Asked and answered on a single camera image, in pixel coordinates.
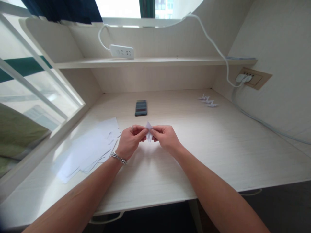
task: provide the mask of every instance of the forearm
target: forearm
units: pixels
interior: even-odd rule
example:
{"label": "forearm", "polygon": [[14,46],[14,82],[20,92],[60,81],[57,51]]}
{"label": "forearm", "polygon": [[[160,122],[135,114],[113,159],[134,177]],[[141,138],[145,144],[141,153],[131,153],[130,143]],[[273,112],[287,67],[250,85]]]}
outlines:
{"label": "forearm", "polygon": [[221,233],[269,232],[241,195],[183,146],[171,154],[181,165],[204,210]]}
{"label": "forearm", "polygon": [[109,158],[24,232],[82,232],[121,167]]}

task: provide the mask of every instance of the white desk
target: white desk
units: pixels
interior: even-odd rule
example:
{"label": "white desk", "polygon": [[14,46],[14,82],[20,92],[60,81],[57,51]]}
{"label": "white desk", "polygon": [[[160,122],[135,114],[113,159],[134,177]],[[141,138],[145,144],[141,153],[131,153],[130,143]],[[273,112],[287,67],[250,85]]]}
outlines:
{"label": "white desk", "polygon": [[[217,108],[197,98],[211,96]],[[135,101],[148,101],[148,115],[134,116]],[[53,159],[96,122],[117,117],[120,129],[133,124],[172,125],[181,143],[237,191],[311,180],[311,158],[258,122],[240,113],[215,91],[182,90],[104,94],[78,126],[51,151],[2,203],[5,228],[28,225],[82,181],[63,184],[51,172]],[[96,215],[196,198],[185,174],[159,143],[140,143],[118,173]]]}

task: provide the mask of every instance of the cable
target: cable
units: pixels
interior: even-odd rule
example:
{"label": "cable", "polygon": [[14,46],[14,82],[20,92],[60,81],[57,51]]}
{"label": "cable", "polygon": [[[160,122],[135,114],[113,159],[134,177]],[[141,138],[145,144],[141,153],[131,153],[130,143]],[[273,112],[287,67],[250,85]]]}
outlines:
{"label": "cable", "polygon": [[104,24],[104,25],[101,27],[101,29],[100,29],[99,32],[98,32],[98,40],[99,40],[99,42],[101,43],[101,45],[102,45],[106,50],[108,50],[108,51],[110,52],[110,49],[107,48],[107,47],[103,44],[103,42],[101,41],[101,39],[100,39],[101,32],[103,31],[103,29],[104,29],[105,27],[108,27],[108,26],[109,26],[108,24]]}
{"label": "cable", "polygon": [[[229,64],[228,64],[228,61],[227,61],[226,57],[221,53],[221,51],[219,50],[219,48],[217,47],[217,45],[215,44],[215,42],[208,36],[207,32],[205,31],[205,28],[204,28],[204,26],[203,26],[203,23],[202,23],[201,19],[200,19],[197,15],[188,14],[188,15],[186,15],[185,17],[183,17],[183,18],[181,19],[181,21],[183,21],[185,18],[188,18],[188,17],[195,18],[195,19],[197,19],[197,20],[199,21],[199,23],[200,23],[200,25],[201,25],[201,27],[202,27],[202,30],[203,30],[203,32],[204,32],[206,38],[213,44],[213,46],[215,47],[215,49],[217,50],[217,52],[219,53],[219,55],[224,59],[224,61],[225,61],[225,63],[226,63],[226,67],[227,67],[227,77],[226,77],[227,82],[228,82],[231,86],[234,87],[233,92],[232,92],[231,99],[232,99],[232,103],[235,105],[235,107],[236,107],[237,109],[239,109],[239,110],[240,110],[243,114],[245,114],[246,116],[248,116],[248,117],[254,119],[255,121],[258,121],[259,123],[263,124],[265,127],[269,128],[270,130],[272,130],[272,131],[275,132],[275,133],[278,133],[278,134],[280,134],[280,135],[283,135],[284,137],[290,138],[290,139],[292,139],[292,140],[295,140],[295,141],[298,141],[298,142],[301,142],[301,143],[304,143],[304,144],[311,145],[311,142],[304,141],[304,140],[301,140],[301,139],[299,139],[299,138],[295,138],[295,137],[292,137],[292,136],[290,136],[290,135],[287,135],[287,134],[285,134],[285,133],[283,133],[283,132],[281,132],[281,131],[279,131],[279,130],[273,128],[271,125],[267,124],[266,122],[264,122],[264,121],[262,121],[262,120],[260,120],[260,119],[258,119],[258,118],[256,118],[256,117],[254,117],[254,116],[251,116],[250,114],[248,114],[247,112],[245,112],[243,109],[241,109],[241,108],[235,103],[234,96],[235,96],[236,90],[237,90],[238,87],[241,87],[241,86],[244,84],[244,82],[242,81],[242,82],[240,83],[240,85],[238,85],[238,86],[236,86],[236,85],[234,85],[233,83],[230,82],[230,80],[229,80]],[[104,24],[104,25],[102,26],[102,28],[101,28],[101,29],[99,30],[99,32],[98,32],[98,39],[99,39],[101,45],[102,45],[106,50],[110,51],[110,49],[108,49],[108,48],[103,44],[103,42],[102,42],[101,39],[100,39],[100,34],[101,34],[101,32],[103,31],[104,27],[108,27],[108,26],[109,26],[108,24]]]}
{"label": "cable", "polygon": [[241,196],[255,196],[255,195],[257,195],[257,194],[259,194],[259,193],[261,193],[262,192],[262,189],[259,189],[259,191],[257,191],[257,192],[255,192],[255,193],[253,193],[253,194],[240,194]]}
{"label": "cable", "polygon": [[196,15],[192,15],[192,14],[189,14],[189,15],[186,15],[185,17],[183,17],[183,19],[187,18],[187,17],[192,17],[192,18],[195,18],[199,21],[201,27],[202,27],[202,30],[206,36],[207,39],[209,39],[209,41],[213,44],[213,46],[215,47],[215,49],[217,50],[217,52],[219,53],[219,55],[224,59],[224,61],[226,62],[226,67],[227,67],[227,82],[233,86],[233,87],[240,87],[243,85],[243,83],[241,83],[239,86],[235,86],[233,83],[230,82],[229,80],[229,64],[228,64],[228,61],[226,59],[226,57],[221,53],[221,51],[219,50],[219,48],[217,47],[217,45],[215,44],[215,42],[208,36],[207,32],[205,31],[204,29],[204,26],[203,26],[203,23],[202,21],[200,20],[200,18]]}
{"label": "cable", "polygon": [[290,136],[290,135],[287,135],[286,133],[283,133],[275,128],[273,128],[271,125],[269,125],[268,123],[254,117],[254,116],[251,116],[250,114],[248,114],[247,112],[245,112],[243,109],[241,109],[235,102],[235,95],[236,95],[236,90],[237,88],[234,88],[233,89],[233,92],[232,92],[232,95],[231,95],[231,100],[232,100],[232,103],[234,104],[234,106],[239,109],[243,114],[245,114],[246,116],[254,119],[255,121],[258,121],[259,123],[263,124],[265,127],[267,127],[268,129],[272,130],[273,132],[277,133],[277,134],[281,134],[283,135],[284,137],[287,137],[289,139],[292,139],[292,140],[295,140],[295,141],[298,141],[298,142],[301,142],[301,143],[304,143],[304,144],[308,144],[308,145],[311,145],[311,142],[308,142],[308,141],[304,141],[302,139],[299,139],[299,138],[295,138],[293,136]]}

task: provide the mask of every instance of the silver chain bracelet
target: silver chain bracelet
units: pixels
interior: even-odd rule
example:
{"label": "silver chain bracelet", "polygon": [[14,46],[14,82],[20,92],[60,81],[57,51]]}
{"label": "silver chain bracelet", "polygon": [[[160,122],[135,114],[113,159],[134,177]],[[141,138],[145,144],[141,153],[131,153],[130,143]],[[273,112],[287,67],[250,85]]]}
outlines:
{"label": "silver chain bracelet", "polygon": [[112,152],[110,157],[114,157],[114,158],[118,159],[121,163],[127,165],[127,160],[123,159],[123,158],[120,158],[115,152]]}

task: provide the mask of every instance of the phone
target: phone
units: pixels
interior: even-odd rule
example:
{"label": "phone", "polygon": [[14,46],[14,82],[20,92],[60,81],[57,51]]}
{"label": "phone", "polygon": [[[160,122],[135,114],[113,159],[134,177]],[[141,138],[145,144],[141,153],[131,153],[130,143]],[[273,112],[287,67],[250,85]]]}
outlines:
{"label": "phone", "polygon": [[147,115],[147,100],[136,100],[135,116]]}

